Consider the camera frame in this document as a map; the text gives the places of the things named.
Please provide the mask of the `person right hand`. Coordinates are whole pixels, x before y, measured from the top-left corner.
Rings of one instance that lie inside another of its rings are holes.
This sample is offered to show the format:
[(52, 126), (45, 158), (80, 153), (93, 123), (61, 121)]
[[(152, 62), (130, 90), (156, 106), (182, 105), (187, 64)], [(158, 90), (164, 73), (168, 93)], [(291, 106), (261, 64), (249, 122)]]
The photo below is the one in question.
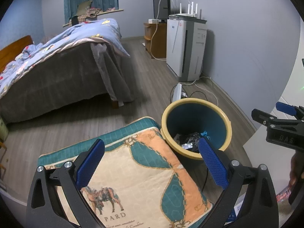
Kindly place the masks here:
[(291, 170), (290, 170), (290, 180), (288, 187), (291, 188), (297, 181), (298, 177), (303, 179), (303, 156), (299, 152), (295, 152), (295, 154), (291, 158)]

